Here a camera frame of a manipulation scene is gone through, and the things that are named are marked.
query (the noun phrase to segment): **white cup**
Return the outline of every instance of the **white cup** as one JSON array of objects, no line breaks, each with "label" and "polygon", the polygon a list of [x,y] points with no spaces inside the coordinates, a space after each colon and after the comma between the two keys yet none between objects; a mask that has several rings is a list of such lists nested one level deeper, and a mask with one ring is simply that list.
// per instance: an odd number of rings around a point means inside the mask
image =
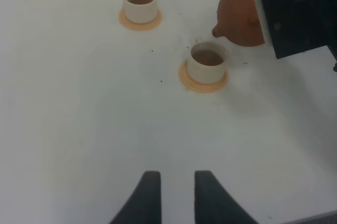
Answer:
[{"label": "white cup", "polygon": [[[200,50],[212,50],[220,55],[223,63],[215,66],[203,65],[197,62],[193,55]],[[214,42],[199,42],[193,46],[187,59],[187,73],[196,82],[201,84],[214,84],[221,81],[226,72],[226,49]]]},{"label": "white cup", "polygon": [[157,0],[152,0],[148,4],[137,5],[123,0],[124,13],[127,19],[137,24],[144,24],[153,21],[158,14]]}]

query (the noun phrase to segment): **clay teapot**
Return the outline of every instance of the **clay teapot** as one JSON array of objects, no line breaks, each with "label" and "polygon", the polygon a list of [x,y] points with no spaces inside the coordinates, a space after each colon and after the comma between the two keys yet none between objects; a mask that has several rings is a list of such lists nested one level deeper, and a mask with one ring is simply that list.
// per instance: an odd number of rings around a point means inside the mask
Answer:
[{"label": "clay teapot", "polygon": [[212,34],[245,47],[264,44],[254,0],[220,0]]}]

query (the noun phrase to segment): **table surface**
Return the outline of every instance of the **table surface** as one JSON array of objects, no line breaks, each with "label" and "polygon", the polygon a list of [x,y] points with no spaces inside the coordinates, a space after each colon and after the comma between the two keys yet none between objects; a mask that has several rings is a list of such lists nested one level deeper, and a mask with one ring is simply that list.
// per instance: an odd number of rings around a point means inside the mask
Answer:
[{"label": "table surface", "polygon": [[[218,2],[158,0],[161,25],[134,32],[122,0],[0,0],[3,223],[108,223],[146,170],[164,224],[194,223],[205,169],[260,224],[337,210],[333,56],[212,38]],[[178,78],[197,38],[229,51],[215,94]]]}]

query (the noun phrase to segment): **tea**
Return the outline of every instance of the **tea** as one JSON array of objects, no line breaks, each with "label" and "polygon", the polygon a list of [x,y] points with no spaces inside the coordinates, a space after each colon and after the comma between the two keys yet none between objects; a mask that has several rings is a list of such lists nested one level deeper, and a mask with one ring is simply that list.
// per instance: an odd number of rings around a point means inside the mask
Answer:
[{"label": "tea", "polygon": [[216,66],[222,64],[223,58],[211,49],[198,50],[192,57],[202,65]]},{"label": "tea", "polygon": [[136,5],[144,5],[152,2],[153,0],[128,0],[128,2]]}]

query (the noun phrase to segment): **teapot spout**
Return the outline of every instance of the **teapot spout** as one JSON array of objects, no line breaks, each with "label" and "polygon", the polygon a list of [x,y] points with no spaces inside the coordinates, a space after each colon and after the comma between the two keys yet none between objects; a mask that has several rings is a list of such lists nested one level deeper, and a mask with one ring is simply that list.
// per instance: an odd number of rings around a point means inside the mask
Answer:
[{"label": "teapot spout", "polygon": [[212,35],[215,37],[215,38],[219,38],[223,35],[221,35],[221,31],[219,29],[219,26],[218,24],[212,29]]}]

